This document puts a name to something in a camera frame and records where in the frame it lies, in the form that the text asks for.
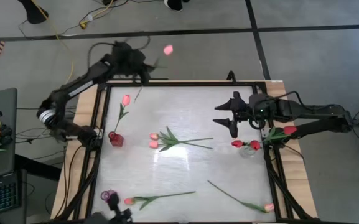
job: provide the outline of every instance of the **white tabletop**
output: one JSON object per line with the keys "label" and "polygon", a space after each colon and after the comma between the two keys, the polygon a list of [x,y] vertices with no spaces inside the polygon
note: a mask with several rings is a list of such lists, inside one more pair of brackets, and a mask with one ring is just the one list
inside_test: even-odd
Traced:
{"label": "white tabletop", "polygon": [[[242,158],[226,127],[212,119],[230,118],[230,111],[215,111],[239,91],[248,102],[251,87],[144,87],[134,103],[139,88],[113,87],[106,118],[105,137],[96,181],[93,212],[112,218],[107,204],[100,199],[105,190],[115,190],[121,198],[120,209],[130,208],[135,222],[252,222],[274,221],[274,212],[261,213],[246,208],[218,191],[207,180],[241,201],[263,206],[272,202],[268,174],[259,150],[254,157]],[[124,136],[122,147],[113,147],[107,134],[114,130],[119,104],[131,95],[129,112],[118,126]],[[150,149],[150,133],[166,126],[179,140],[210,138],[197,144],[178,144],[167,151]],[[239,124],[243,141],[261,140],[259,131],[247,122]],[[196,191],[194,194],[160,198],[139,210],[141,202],[127,206],[124,199]]]}

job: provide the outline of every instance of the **yellow cable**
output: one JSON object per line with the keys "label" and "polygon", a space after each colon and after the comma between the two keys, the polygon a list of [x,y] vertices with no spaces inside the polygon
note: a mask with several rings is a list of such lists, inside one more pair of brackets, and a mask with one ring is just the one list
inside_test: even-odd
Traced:
{"label": "yellow cable", "polygon": [[71,77],[73,76],[73,73],[74,73],[74,61],[73,61],[72,53],[71,53],[70,49],[67,47],[67,45],[66,45],[62,40],[60,40],[56,27],[54,26],[53,22],[49,20],[49,18],[47,17],[47,15],[45,15],[45,13],[43,12],[43,10],[38,6],[37,1],[36,1],[36,0],[31,0],[31,1],[35,4],[35,6],[37,6],[37,9],[41,12],[41,14],[45,17],[45,19],[48,20],[48,22],[49,22],[51,28],[55,31],[56,39],[58,39],[58,40],[60,41],[60,43],[67,49],[67,52],[68,52],[68,54],[69,54],[69,56],[70,56],[70,62],[71,62],[71,64],[72,64],[72,71],[70,72],[70,74],[69,74],[69,76],[68,76],[68,78],[67,78],[67,80],[66,80],[66,82],[65,82],[65,84],[67,84],[68,81],[69,81],[69,80],[71,79]]}
{"label": "yellow cable", "polygon": [[[99,14],[101,14],[102,12],[105,12],[106,10],[108,10],[110,8],[110,6],[113,4],[115,0],[111,0],[110,4],[108,6],[106,6],[106,8],[104,8],[103,10],[97,12],[95,15],[92,16],[92,18],[95,18],[96,16],[98,16]],[[80,24],[87,24],[88,22],[90,22],[89,20],[85,20],[83,22],[80,22]]]}

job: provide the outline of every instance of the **pink flower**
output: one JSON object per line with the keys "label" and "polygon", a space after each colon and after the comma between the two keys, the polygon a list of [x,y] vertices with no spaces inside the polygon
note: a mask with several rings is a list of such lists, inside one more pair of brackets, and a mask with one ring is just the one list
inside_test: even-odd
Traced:
{"label": "pink flower", "polygon": [[166,56],[172,54],[173,51],[174,51],[174,48],[172,45],[167,45],[166,47],[164,47],[164,53]]}
{"label": "pink flower", "polygon": [[126,198],[126,199],[124,200],[124,203],[125,203],[126,205],[133,205],[133,204],[135,204],[135,199],[134,199],[134,198]]}
{"label": "pink flower", "polygon": [[235,147],[242,147],[243,146],[243,142],[240,141],[240,140],[236,140],[236,141],[233,141],[231,143],[232,146],[235,146]]}
{"label": "pink flower", "polygon": [[295,126],[286,126],[284,127],[284,134],[292,134],[297,131],[297,127]]}
{"label": "pink flower", "polygon": [[156,141],[151,141],[151,142],[149,143],[149,146],[150,146],[150,148],[152,148],[152,149],[157,149],[157,148],[159,147],[159,143],[156,142]]}
{"label": "pink flower", "polygon": [[131,102],[131,96],[129,95],[124,95],[123,97],[123,105],[124,106],[128,106]]}
{"label": "pink flower", "polygon": [[271,211],[273,211],[273,210],[274,210],[274,205],[273,205],[273,203],[266,204],[266,205],[264,206],[264,209],[265,209],[265,212],[271,212]]}
{"label": "pink flower", "polygon": [[258,149],[261,148],[261,145],[259,144],[259,142],[257,140],[252,140],[249,144],[255,151],[257,151]]}
{"label": "pink flower", "polygon": [[152,139],[152,140],[154,140],[154,141],[159,140],[159,134],[157,134],[157,133],[151,133],[151,134],[150,134],[150,139]]}

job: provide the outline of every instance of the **wooden table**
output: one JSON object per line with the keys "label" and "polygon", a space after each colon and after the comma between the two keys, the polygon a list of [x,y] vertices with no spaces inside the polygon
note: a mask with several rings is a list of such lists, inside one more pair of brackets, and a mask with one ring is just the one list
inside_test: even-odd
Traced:
{"label": "wooden table", "polygon": [[[254,81],[260,81],[260,80],[241,80],[240,82],[254,82]],[[175,81],[151,81],[151,82],[175,82]],[[230,82],[229,80],[181,80],[181,82]],[[282,81],[263,81],[266,82],[267,92],[271,96],[279,96],[286,93],[286,90],[284,88],[284,84]],[[93,112],[93,105],[95,104],[95,96],[96,96],[97,86],[93,86],[89,88],[87,91],[84,91],[80,94],[80,97],[78,99],[77,104],[77,110],[74,117],[74,122],[80,126],[84,125],[90,125],[91,123],[91,117]],[[105,100],[105,94],[102,93],[101,96],[101,102],[104,102]],[[101,113],[103,110],[103,104],[100,104],[99,110],[98,110],[98,116],[96,123],[99,124],[101,121]],[[277,127],[284,127],[293,125],[293,123],[274,123]],[[301,152],[301,149],[299,147],[297,140],[290,140],[287,143],[288,146],[292,147],[293,149]],[[78,190],[78,185],[80,182],[80,175],[82,171],[83,166],[83,159],[85,155],[85,149],[81,148],[75,157],[73,158],[74,152],[76,149],[80,146],[80,143],[78,141],[72,141],[68,144],[67,147],[67,153],[66,153],[66,159],[65,159],[65,169],[68,175],[68,167],[70,165],[70,162],[73,159],[73,165],[71,170],[71,177],[70,180],[70,189],[68,191],[68,201],[70,202],[71,199],[74,197]],[[317,217],[316,209],[314,205],[314,201],[312,198],[312,194],[310,192],[308,177],[306,174],[305,166],[302,161],[302,158],[300,158],[299,155],[296,153],[287,150],[287,149],[281,149],[281,159],[283,163],[284,173],[286,176],[287,181],[287,187],[290,191],[290,193],[294,196],[294,198],[298,201],[298,203],[304,208],[304,210],[311,216]],[[90,171],[91,166],[93,164],[93,159],[90,159],[90,163],[88,166],[88,171]],[[88,191],[85,192],[82,200],[82,207],[80,209],[80,218],[83,218],[85,216],[85,210],[86,210],[86,203],[88,201]],[[277,188],[277,194],[279,198],[279,204],[281,208],[281,215],[283,218],[286,218],[286,212],[285,212],[285,206],[284,206],[284,198],[282,196],[281,191]],[[65,183],[64,183],[64,176],[63,172],[60,176],[60,181],[55,197],[54,207],[52,209],[51,218],[55,218],[57,212],[59,211],[60,207],[62,206],[63,198],[65,195]]]}

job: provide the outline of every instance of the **small vase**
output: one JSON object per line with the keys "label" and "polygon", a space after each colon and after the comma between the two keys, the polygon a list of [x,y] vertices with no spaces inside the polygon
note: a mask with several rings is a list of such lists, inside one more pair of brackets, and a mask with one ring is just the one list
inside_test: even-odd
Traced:
{"label": "small vase", "polygon": [[123,146],[124,137],[122,137],[119,134],[114,133],[114,131],[109,133],[109,139],[110,139],[110,143],[113,146],[116,146],[116,147],[122,147]]}
{"label": "small vase", "polygon": [[239,149],[240,156],[243,158],[252,157],[258,149],[253,149],[251,146],[243,146]]}

